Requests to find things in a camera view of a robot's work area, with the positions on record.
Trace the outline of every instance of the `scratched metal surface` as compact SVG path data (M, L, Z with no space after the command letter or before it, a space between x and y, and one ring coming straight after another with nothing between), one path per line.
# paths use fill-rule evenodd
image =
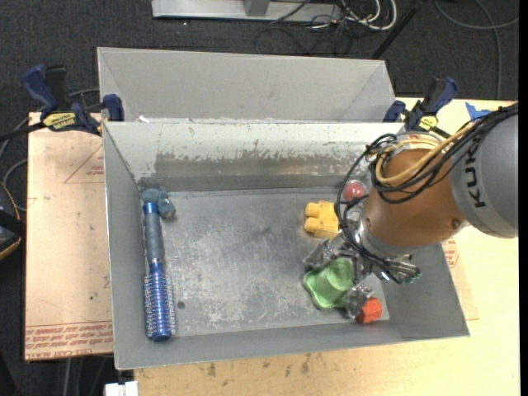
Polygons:
M318 311L301 285L317 242L303 231L305 204L333 200L364 144L399 125L190 123L105 124L117 369L467 334L440 246L414 254L424 278L412 286L373 284L390 318L369 327ZM276 152L282 163L270 163ZM177 206L163 234L178 335L163 344L144 324L139 189L148 181L171 185Z
M335 186L366 144L400 127L181 121L116 122L107 129L138 185L222 191Z
M308 202L334 188L172 193L177 219L163 222L178 335L303 327L350 320L314 307L303 258L318 239L303 229ZM369 279L384 305L379 280ZM384 305L384 316L389 312Z

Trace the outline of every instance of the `wire bundle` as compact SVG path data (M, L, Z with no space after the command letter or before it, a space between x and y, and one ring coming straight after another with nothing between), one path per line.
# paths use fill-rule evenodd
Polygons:
M342 231L344 238L348 245L356 251L360 256L365 258L372 265L377 266L382 275L391 278L396 283L402 283L399 277L393 271L403 273L410 277L420 274L420 270L413 266L413 270L409 270L409 264L399 263L395 260L379 257L366 248L364 248L352 235L347 221L347 212L361 203L368 195L362 196L359 199L343 200L342 194L345 189L347 181L350 179L352 173L356 170L359 164L365 159L369 161L369 169L372 177L372 186L376 189L382 199L391 204L400 204L411 200L427 188L434 186L437 182L444 179L454 166L462 160L462 158L470 151L471 143L476 139L484 139L487 134L499 123L505 119L517 116L518 103L509 107L500 107L484 117L477 119L474 122L468 122L462 126L455 134L448 139L437 143L435 139L419 139L422 144L431 145L431 149L422 156L414 165L393 177L385 177L383 174L383 165L391 157L391 153L402 148L411 142L416 143L415 139L403 139L398 141L398 136L395 134L381 135L372 144L368 145L363 154L352 164L350 170L346 173L342 180L342 184L337 193L337 201L334 209L339 221L339 228ZM446 163L451 163L447 172L439 177L439 173ZM409 190L410 187L416 186L416 189ZM388 198L385 194L393 192L402 192L405 194L399 198Z
M447 177L455 165L470 151L470 144L474 140L485 138L499 123L508 117L517 116L518 106L518 103L515 103L506 108L501 107L497 111L464 125L458 132L432 148L404 172L392 177L385 177L383 166L390 157L390 153L402 144L412 142L412 140L404 140L398 144L390 143L377 153L375 161L370 164L373 187L378 191L379 196L390 204L401 204L411 200ZM450 163L450 167L439 177L441 169L446 163ZM416 185L417 187L410 191L410 188ZM394 192L405 195L394 198L389 198L386 195Z
M321 14L314 16L310 22L300 24L303 28L308 28L311 31L324 30L323 33L316 39L314 44L311 46L304 45L293 33L290 27L283 27L281 23L290 19L293 15L298 13L307 4L313 0L305 0L293 11L281 16L280 18L271 21L269 26L260 30L253 39L253 45L257 53L261 53L259 50L259 40L264 34L272 32L280 33L288 36L294 43L300 48L301 55L311 55L317 47L332 33L334 34L333 53L337 55L339 53L339 47L342 40L343 33L346 32L352 39L359 38L361 34L355 34L352 30L352 26L359 25L365 28L365 33L369 31L386 31L391 29L397 20L397 9L394 0L389 0L389 10L392 14L389 21L385 21L385 24L380 22L385 17L384 10L382 10L383 4L381 0L371 0L375 4L375 9L372 13L358 14L357 10L352 7L354 0L335 0L334 8L330 15Z

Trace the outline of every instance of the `yellow object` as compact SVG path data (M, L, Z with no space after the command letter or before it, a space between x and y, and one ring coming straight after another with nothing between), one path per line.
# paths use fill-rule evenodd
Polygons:
M337 235L339 221L332 202L309 202L304 213L308 216L304 222L307 232L313 233L316 238L333 239Z

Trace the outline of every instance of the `black carpet floor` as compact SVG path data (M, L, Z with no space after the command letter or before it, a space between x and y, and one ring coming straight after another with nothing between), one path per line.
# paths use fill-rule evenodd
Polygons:
M416 0L395 1L401 16ZM369 59L387 37L361 26L310 30L288 22L154 20L151 2L0 0L0 134L40 106L21 85L28 68L63 64L70 91L97 87L100 46ZM519 5L520 0L428 0L381 57L396 95L419 97L432 77L450 76L460 87L458 98L518 100L519 22L509 22L519 17ZM26 138L12 140L0 155L0 178L26 155ZM8 185L23 204L24 166L13 172ZM66 361L22 359L24 261L21 247L0 262L0 395L62 394ZM79 377L80 394L87 395L101 365L99 380L116 381L111 361L103 361L87 358L80 365L74 360L69 383ZM75 385L69 387L68 394L75 394Z

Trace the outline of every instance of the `brown cardboard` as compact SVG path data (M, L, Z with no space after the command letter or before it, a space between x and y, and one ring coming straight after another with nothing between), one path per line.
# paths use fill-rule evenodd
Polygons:
M25 359L111 353L101 138L30 134L27 204Z

